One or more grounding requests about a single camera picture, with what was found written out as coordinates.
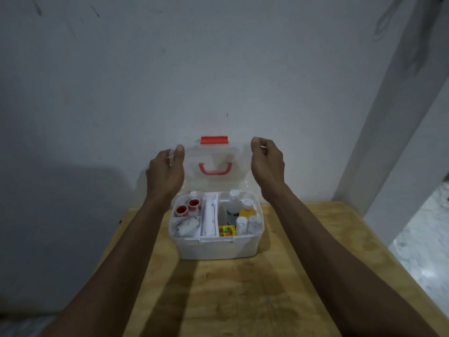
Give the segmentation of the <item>person's left hand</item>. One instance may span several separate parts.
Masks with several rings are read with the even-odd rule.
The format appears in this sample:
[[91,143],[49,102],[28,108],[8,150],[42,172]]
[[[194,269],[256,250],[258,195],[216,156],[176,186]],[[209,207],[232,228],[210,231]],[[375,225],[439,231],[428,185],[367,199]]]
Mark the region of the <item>person's left hand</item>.
[[175,149],[160,151],[150,161],[149,168],[145,172],[147,179],[145,203],[158,203],[160,206],[169,207],[181,190],[185,172],[177,172],[174,169]]

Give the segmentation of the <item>person's left forearm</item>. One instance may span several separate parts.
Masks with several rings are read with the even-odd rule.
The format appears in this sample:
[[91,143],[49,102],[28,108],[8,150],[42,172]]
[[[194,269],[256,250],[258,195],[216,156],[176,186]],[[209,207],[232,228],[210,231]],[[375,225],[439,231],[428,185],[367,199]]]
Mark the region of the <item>person's left forearm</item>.
[[144,201],[120,239],[42,337],[122,337],[148,268],[167,198]]

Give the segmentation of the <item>person's right hand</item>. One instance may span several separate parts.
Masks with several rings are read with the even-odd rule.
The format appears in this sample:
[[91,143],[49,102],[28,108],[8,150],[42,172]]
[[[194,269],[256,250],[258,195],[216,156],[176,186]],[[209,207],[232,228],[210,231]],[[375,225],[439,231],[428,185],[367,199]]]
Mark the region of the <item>person's right hand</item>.
[[252,175],[261,189],[262,197],[273,204],[288,188],[285,183],[283,153],[269,139],[259,137],[261,159],[251,161]]

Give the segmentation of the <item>person's right forearm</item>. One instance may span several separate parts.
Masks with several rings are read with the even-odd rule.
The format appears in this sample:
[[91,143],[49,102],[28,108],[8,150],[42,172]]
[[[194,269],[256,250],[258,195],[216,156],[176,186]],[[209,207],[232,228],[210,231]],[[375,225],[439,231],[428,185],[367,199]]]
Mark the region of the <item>person's right forearm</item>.
[[424,318],[342,246],[284,183],[261,188],[343,337],[439,337]]

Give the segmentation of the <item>white plastic storage box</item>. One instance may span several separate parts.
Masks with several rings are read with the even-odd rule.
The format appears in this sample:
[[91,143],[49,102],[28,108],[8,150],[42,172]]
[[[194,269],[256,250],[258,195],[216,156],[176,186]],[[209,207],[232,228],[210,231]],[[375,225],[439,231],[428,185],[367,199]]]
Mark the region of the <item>white plastic storage box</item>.
[[225,241],[191,244],[176,243],[173,238],[170,238],[175,243],[180,259],[223,260],[246,258],[256,255],[261,237],[253,241],[248,239],[245,242],[237,241],[232,243]]

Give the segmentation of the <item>white removable divider tray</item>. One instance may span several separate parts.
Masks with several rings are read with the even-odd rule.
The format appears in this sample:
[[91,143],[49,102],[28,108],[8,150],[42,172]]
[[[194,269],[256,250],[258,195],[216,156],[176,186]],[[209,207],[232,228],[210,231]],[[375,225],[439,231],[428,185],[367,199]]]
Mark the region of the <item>white removable divider tray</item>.
[[[251,192],[240,191],[240,200],[244,198],[251,198],[254,201],[255,210],[257,215],[261,217],[263,223],[263,230],[258,235],[243,235],[235,237],[219,237],[218,226],[227,225],[226,221],[226,204],[230,199],[230,191],[225,192],[191,192],[187,194],[181,194],[173,203],[173,209],[171,211],[171,217],[169,219],[169,235],[175,240],[176,243],[207,243],[207,242],[225,242],[230,241],[235,243],[237,241],[245,242],[246,240],[253,241],[256,238],[260,238],[264,232],[265,225],[261,205],[256,196]],[[199,236],[195,238],[180,238],[174,235],[175,225],[187,217],[175,217],[174,210],[177,206],[188,205],[188,201],[192,198],[198,198],[201,200],[201,228]]]

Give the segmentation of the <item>clear plastic box lid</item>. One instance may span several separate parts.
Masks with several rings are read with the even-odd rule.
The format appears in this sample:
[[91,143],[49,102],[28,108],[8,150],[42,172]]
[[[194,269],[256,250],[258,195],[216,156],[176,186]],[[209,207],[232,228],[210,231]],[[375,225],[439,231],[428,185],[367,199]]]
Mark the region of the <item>clear plastic box lid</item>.
[[[234,143],[227,145],[201,145],[185,146],[183,162],[185,180],[178,195],[191,192],[225,192],[240,190],[243,192],[258,193],[258,186],[252,176],[252,152],[250,144]],[[200,172],[199,163],[205,164],[206,170],[223,170],[227,162],[233,167],[225,176],[206,176]]]

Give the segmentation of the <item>yellow bottle with white cap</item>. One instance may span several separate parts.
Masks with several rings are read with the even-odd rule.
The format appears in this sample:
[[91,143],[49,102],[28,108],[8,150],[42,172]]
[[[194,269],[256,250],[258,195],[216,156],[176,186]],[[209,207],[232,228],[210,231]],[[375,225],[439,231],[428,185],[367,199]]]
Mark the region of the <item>yellow bottle with white cap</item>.
[[244,198],[241,200],[242,209],[239,212],[239,217],[245,217],[249,220],[251,216],[257,216],[254,201],[251,198]]

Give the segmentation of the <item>wrapped white gauze roll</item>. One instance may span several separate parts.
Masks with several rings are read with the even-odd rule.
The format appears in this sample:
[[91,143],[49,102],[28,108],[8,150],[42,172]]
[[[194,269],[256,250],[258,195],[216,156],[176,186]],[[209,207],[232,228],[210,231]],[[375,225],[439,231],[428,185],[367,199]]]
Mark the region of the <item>wrapped white gauze roll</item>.
[[174,235],[180,238],[195,238],[199,236],[200,228],[200,217],[190,216],[175,225]]

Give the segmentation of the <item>clear bottle with white cap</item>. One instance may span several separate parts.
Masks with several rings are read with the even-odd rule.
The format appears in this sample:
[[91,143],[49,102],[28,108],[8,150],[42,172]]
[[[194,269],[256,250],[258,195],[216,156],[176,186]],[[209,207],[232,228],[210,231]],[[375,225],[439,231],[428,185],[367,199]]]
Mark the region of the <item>clear bottle with white cap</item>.
[[239,213],[242,209],[242,203],[240,200],[240,191],[239,190],[231,190],[229,192],[230,199],[226,204],[226,221],[229,226],[236,226],[237,218],[239,217]]

